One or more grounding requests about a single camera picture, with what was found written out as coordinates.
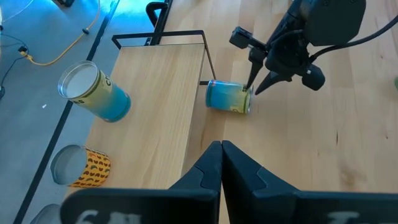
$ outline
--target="blue can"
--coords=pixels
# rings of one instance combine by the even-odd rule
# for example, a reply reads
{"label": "blue can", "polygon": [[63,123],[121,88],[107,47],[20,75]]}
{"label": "blue can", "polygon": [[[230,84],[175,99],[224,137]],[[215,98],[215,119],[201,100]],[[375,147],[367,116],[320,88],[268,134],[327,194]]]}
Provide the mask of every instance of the blue can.
{"label": "blue can", "polygon": [[206,106],[247,114],[250,112],[252,93],[253,86],[245,91],[240,83],[210,80],[206,90]]}
{"label": "blue can", "polygon": [[58,92],[107,122],[119,121],[131,106],[129,95],[91,61],[67,68],[58,82]]}

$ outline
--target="black bracket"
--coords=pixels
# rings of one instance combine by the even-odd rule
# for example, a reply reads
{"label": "black bracket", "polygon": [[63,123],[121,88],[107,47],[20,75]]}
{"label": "black bracket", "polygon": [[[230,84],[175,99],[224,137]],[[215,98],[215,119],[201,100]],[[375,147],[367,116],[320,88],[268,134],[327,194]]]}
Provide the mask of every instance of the black bracket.
{"label": "black bracket", "polygon": [[156,23],[158,21],[158,17],[155,13],[156,10],[158,9],[167,9],[169,7],[169,4],[165,2],[150,2],[148,3],[147,7],[145,8],[145,11],[147,12],[147,15],[149,17],[150,22],[154,27],[156,27]]}

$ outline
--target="orange patterned cup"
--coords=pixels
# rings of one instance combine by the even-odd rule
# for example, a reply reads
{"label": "orange patterned cup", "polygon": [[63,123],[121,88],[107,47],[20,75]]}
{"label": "orange patterned cup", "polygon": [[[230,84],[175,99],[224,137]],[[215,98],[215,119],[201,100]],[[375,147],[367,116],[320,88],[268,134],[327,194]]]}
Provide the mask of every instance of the orange patterned cup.
{"label": "orange patterned cup", "polygon": [[69,145],[55,155],[50,169],[57,184],[70,187],[97,187],[108,177],[111,161],[102,152],[85,146]]}

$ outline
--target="wood grain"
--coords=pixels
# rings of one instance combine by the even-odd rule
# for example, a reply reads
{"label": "wood grain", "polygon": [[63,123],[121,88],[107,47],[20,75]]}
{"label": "wood grain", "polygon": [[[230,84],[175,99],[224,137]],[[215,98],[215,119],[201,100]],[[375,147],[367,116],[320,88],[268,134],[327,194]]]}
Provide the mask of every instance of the wood grain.
{"label": "wood grain", "polygon": [[[289,0],[174,0],[165,31],[203,29],[218,79],[244,83],[248,50],[229,43],[231,32],[242,26],[266,42],[289,5]],[[367,1],[355,39],[387,24],[398,14],[397,6],[397,0]],[[312,53],[318,49],[310,47]],[[196,151],[187,153],[186,166],[207,142],[227,139],[302,190],[398,192],[397,52],[395,26],[366,44],[322,55],[315,63],[326,76],[319,91],[295,77],[256,96],[247,116],[196,113],[193,126],[200,135],[190,142],[205,141],[189,147]],[[261,70],[255,87],[267,72]],[[227,222],[223,205],[220,223]]]}
{"label": "wood grain", "polygon": [[116,123],[95,118],[86,142],[111,159],[102,187],[167,189],[180,178],[204,53],[203,44],[120,50],[111,79],[131,109]]}

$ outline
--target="tipped over can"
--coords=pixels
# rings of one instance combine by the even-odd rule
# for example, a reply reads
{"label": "tipped over can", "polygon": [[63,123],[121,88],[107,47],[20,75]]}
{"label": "tipped over can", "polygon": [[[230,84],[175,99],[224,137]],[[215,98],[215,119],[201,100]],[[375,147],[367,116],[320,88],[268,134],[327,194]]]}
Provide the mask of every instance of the tipped over can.
{"label": "tipped over can", "polygon": [[85,146],[69,145],[61,149],[50,166],[56,184],[70,187],[97,187],[111,172],[109,157]]}
{"label": "tipped over can", "polygon": [[206,106],[247,114],[250,112],[252,93],[253,86],[245,90],[240,83],[210,80],[206,90]]}
{"label": "tipped over can", "polygon": [[58,92],[107,122],[122,119],[131,105],[129,95],[91,61],[67,68],[58,82]]}

